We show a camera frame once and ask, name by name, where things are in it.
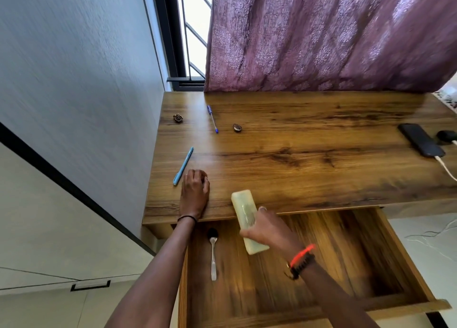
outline open drawer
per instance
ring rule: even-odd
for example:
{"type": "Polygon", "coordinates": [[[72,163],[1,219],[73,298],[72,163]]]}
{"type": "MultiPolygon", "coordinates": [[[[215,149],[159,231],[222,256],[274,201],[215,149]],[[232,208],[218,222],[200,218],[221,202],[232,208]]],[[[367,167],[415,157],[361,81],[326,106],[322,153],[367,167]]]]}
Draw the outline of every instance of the open drawer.
{"type": "MultiPolygon", "coordinates": [[[[374,319],[450,308],[437,300],[379,208],[283,215],[317,262],[374,319]]],[[[179,328],[330,327],[302,280],[292,281],[272,250],[249,256],[237,220],[200,222],[193,233],[180,283],[179,328]],[[219,232],[218,271],[211,281],[207,231],[219,232]]]]}

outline purple curtain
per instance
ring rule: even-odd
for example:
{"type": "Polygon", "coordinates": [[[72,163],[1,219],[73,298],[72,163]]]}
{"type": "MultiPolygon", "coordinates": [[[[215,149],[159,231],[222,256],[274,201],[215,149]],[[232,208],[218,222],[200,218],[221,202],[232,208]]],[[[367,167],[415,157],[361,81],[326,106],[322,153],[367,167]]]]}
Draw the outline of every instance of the purple curtain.
{"type": "Polygon", "coordinates": [[[457,0],[213,0],[205,91],[435,91],[457,0]]]}

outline person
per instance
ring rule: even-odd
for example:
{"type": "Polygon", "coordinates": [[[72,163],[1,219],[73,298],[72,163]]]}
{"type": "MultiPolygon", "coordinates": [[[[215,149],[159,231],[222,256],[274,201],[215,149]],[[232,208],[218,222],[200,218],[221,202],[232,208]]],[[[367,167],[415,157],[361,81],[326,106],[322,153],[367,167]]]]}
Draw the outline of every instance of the person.
{"type": "MultiPolygon", "coordinates": [[[[203,170],[190,169],[183,177],[176,228],[157,256],[138,278],[111,314],[106,328],[168,328],[178,292],[184,255],[192,230],[209,199],[209,180],[203,170]]],[[[244,238],[270,246],[291,262],[304,249],[303,243],[285,222],[261,207],[252,227],[240,231],[244,238]]],[[[315,261],[300,273],[334,328],[379,328],[315,261]]]]}

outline wooden desk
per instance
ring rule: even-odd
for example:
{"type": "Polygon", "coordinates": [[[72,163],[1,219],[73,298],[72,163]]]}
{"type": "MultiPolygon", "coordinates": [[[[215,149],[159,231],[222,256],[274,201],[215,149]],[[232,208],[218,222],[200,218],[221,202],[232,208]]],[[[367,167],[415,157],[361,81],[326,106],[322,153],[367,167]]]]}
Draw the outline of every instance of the wooden desk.
{"type": "MultiPolygon", "coordinates": [[[[457,130],[455,114],[431,94],[165,93],[143,224],[176,222],[180,184],[172,181],[191,146],[186,169],[204,169],[211,182],[205,221],[235,218],[230,196],[245,189],[278,213],[457,197],[457,183],[397,130],[403,122],[431,136],[457,130]],[[176,113],[183,123],[173,121],[176,113]]],[[[457,147],[444,149],[457,173],[457,147]]]]}

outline orange wristband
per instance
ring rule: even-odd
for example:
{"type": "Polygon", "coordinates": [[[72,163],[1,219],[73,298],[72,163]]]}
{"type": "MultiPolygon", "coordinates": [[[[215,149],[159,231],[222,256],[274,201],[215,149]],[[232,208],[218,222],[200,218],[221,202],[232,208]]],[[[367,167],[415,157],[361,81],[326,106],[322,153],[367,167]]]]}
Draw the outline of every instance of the orange wristband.
{"type": "Polygon", "coordinates": [[[294,258],[292,258],[292,261],[290,261],[290,263],[289,263],[290,267],[292,268],[295,265],[295,263],[300,261],[301,257],[305,256],[308,252],[310,252],[314,248],[315,248],[314,244],[310,244],[310,245],[306,246],[305,250],[301,250],[294,258]]]}

